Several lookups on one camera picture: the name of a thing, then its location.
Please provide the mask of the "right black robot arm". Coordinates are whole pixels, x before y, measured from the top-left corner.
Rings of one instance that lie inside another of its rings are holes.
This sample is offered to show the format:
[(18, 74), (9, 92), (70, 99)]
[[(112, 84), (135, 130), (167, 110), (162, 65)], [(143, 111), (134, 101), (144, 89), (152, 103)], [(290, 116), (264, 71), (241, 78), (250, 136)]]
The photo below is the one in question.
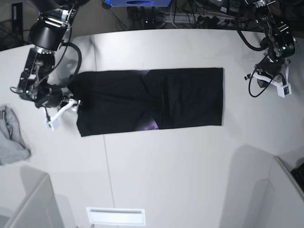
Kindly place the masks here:
[[(36, 108), (58, 108), (66, 111), (79, 105), (78, 100), (63, 93), (63, 88), (73, 81), (82, 63), (80, 49), (66, 36), (71, 35), (78, 9), (86, 3), (85, 0), (31, 1), (39, 12), (37, 22), (30, 29), (30, 42), (34, 47), (29, 50), (17, 87), (11, 87), (10, 90), (21, 99), (33, 102)], [(72, 47), (76, 51), (77, 67), (66, 82), (51, 85), (48, 78), (59, 65), (55, 62), (55, 52), (61, 47)]]

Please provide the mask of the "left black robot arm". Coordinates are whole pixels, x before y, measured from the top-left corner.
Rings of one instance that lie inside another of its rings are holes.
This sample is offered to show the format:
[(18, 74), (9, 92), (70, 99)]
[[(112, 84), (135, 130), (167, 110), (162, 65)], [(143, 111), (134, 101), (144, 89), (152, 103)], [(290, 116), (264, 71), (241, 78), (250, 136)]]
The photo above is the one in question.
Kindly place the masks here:
[[(246, 12), (253, 16), (265, 35), (259, 47), (251, 45), (241, 31), (239, 19)], [(281, 73), (287, 59), (295, 54), (294, 37), (275, 0), (246, 0), (235, 17), (235, 26), (248, 48), (253, 51), (267, 51), (261, 62), (255, 65), (258, 75), (273, 79)]]

